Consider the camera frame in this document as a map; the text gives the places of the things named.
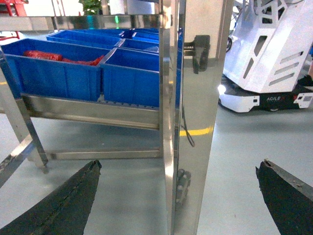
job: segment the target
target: blue plastic bin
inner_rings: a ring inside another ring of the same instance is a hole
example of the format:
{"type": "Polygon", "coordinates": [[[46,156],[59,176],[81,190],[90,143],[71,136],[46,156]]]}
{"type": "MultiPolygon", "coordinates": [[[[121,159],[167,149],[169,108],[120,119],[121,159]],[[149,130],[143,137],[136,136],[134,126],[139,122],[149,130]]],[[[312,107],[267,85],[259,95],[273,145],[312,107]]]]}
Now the blue plastic bin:
{"type": "Polygon", "coordinates": [[[132,32],[140,32],[140,33],[157,33],[158,34],[158,28],[133,28],[132,32]]]}
{"type": "Polygon", "coordinates": [[[117,47],[158,53],[158,43],[142,42],[132,39],[123,39],[121,42],[119,42],[117,47]]]}
{"type": "Polygon", "coordinates": [[[159,106],[159,56],[114,48],[101,61],[104,99],[159,106]]]}
{"type": "Polygon", "coordinates": [[[100,96],[100,66],[25,57],[26,50],[57,53],[70,60],[92,61],[107,49],[23,39],[2,46],[22,93],[96,101],[100,96]]]}
{"type": "Polygon", "coordinates": [[[81,32],[81,33],[89,33],[89,34],[94,34],[94,35],[101,35],[101,36],[126,38],[129,30],[127,29],[75,29],[73,31],[81,32]]]}
{"type": "Polygon", "coordinates": [[[89,47],[112,49],[120,42],[120,38],[106,35],[93,35],[88,33],[64,30],[47,36],[48,41],[71,43],[89,47]]]}
{"type": "Polygon", "coordinates": [[[158,43],[158,34],[135,32],[132,36],[132,39],[151,43],[158,43]]]}
{"type": "Polygon", "coordinates": [[[182,55],[183,55],[182,50],[178,50],[177,51],[177,69],[179,70],[182,69],[182,55]]]}

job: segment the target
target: stainless steel rack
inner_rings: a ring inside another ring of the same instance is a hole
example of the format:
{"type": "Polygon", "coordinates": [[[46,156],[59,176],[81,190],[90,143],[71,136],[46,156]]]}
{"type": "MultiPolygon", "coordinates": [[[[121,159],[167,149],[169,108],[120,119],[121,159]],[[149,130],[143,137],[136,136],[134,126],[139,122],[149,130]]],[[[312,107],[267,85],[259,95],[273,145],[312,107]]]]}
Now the stainless steel rack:
{"type": "MultiPolygon", "coordinates": [[[[108,13],[107,1],[103,0],[103,11],[108,13]]],[[[5,113],[12,128],[21,143],[2,165],[0,165],[0,185],[14,173],[20,162],[27,156],[36,166],[46,170],[48,160],[63,159],[120,159],[120,158],[163,158],[166,185],[167,227],[168,234],[196,234],[200,215],[201,200],[205,183],[207,164],[213,132],[207,132],[203,139],[199,139],[194,151],[186,151],[186,147],[179,141],[180,120],[182,111],[182,97],[192,83],[185,84],[183,78],[195,76],[189,63],[183,62],[182,82],[180,91],[180,107],[175,108],[176,70],[178,56],[178,30],[182,28],[185,38],[194,38],[196,35],[212,34],[215,39],[211,46],[216,53],[209,58],[209,67],[195,77],[194,83],[203,83],[204,92],[210,96],[199,106],[204,105],[208,112],[205,127],[213,130],[216,106],[218,100],[217,85],[221,81],[226,41],[232,13],[232,1],[223,0],[220,3],[210,0],[199,1],[197,4],[185,0],[160,0],[156,4],[159,12],[155,15],[103,15],[103,16],[74,16],[74,17],[4,17],[0,21],[1,31],[47,31],[60,29],[108,29],[108,28],[159,28],[159,83],[160,107],[142,107],[113,102],[84,102],[70,99],[41,97],[20,94],[4,76],[10,69],[5,56],[0,52],[0,112],[5,113]],[[214,22],[210,23],[213,30],[208,32],[208,15],[201,14],[203,8],[216,6],[219,12],[214,22]],[[67,150],[54,152],[45,151],[36,133],[30,117],[62,119],[72,121],[91,122],[104,125],[132,127],[140,129],[159,130],[159,148],[131,149],[104,149],[102,151],[90,149],[88,151],[67,150]],[[179,154],[185,151],[194,155],[179,154]],[[192,173],[193,186],[189,190],[190,202],[177,212],[176,190],[177,170],[186,168],[192,173]]],[[[190,102],[185,102],[185,109],[190,102]]]]}

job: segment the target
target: cable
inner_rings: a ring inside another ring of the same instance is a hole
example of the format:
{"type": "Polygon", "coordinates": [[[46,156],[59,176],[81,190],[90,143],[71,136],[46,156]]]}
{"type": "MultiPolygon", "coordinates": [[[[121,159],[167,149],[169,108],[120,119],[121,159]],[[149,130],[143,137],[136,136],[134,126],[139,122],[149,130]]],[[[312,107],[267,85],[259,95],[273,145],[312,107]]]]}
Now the cable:
{"type": "Polygon", "coordinates": [[[184,105],[182,105],[182,107],[181,107],[181,119],[183,120],[183,125],[180,125],[180,126],[186,132],[187,139],[188,139],[190,145],[192,147],[195,147],[196,146],[195,141],[193,140],[191,134],[189,133],[189,131],[187,129],[187,123],[186,123],[186,117],[185,117],[185,106],[184,105]]]}
{"type": "Polygon", "coordinates": [[[289,5],[295,5],[295,4],[298,4],[300,2],[302,2],[304,0],[300,0],[300,1],[297,1],[297,2],[286,2],[286,4],[289,4],[289,5]]]}

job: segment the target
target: white wall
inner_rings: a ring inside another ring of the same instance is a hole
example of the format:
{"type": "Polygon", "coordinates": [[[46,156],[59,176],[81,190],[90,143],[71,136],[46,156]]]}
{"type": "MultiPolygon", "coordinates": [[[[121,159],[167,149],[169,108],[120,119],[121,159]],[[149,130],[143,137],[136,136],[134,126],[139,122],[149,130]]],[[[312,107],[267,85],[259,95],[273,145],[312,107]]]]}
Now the white wall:
{"type": "MultiPolygon", "coordinates": [[[[60,16],[57,1],[53,0],[53,2],[56,15],[60,16]]],[[[63,5],[67,16],[78,16],[79,12],[83,15],[83,5],[78,0],[63,0],[63,5]]],[[[54,16],[51,0],[29,0],[29,4],[24,4],[24,8],[28,16],[54,16]]]]}
{"type": "MultiPolygon", "coordinates": [[[[154,3],[139,0],[127,0],[128,15],[154,14],[154,3]]],[[[110,10],[112,15],[125,14],[124,0],[110,0],[110,10]]]]}
{"type": "Polygon", "coordinates": [[[211,49],[209,58],[215,58],[216,56],[222,6],[223,1],[221,0],[187,0],[185,42],[192,42],[197,34],[210,35],[211,49]]]}

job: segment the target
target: gray floor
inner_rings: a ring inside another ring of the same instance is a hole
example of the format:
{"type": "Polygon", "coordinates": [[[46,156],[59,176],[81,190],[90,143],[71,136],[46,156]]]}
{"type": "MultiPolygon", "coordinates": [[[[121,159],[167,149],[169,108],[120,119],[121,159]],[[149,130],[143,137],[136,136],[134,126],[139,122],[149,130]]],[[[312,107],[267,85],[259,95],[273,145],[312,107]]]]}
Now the gray floor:
{"type": "MultiPolygon", "coordinates": [[[[198,234],[279,235],[263,202],[255,166],[269,158],[313,185],[312,117],[312,108],[235,114],[219,107],[198,234]]],[[[77,148],[81,146],[75,141],[77,137],[100,147],[105,141],[95,133],[115,128],[37,118],[34,123],[49,149],[77,148]]],[[[5,115],[0,115],[0,126],[0,155],[4,158],[18,142],[5,115]]],[[[123,131],[126,138],[135,134],[132,129],[123,131]]],[[[151,138],[157,142],[153,131],[146,131],[144,136],[147,135],[150,138],[143,138],[143,145],[151,145],[151,138]]],[[[114,135],[111,138],[113,145],[123,144],[114,135]]],[[[25,161],[0,190],[0,227],[36,204],[85,163],[50,162],[50,173],[43,175],[33,163],[25,161]]],[[[160,207],[165,205],[160,180],[162,162],[110,160],[102,161],[102,165],[103,174],[85,234],[165,234],[166,210],[160,207]]]]}

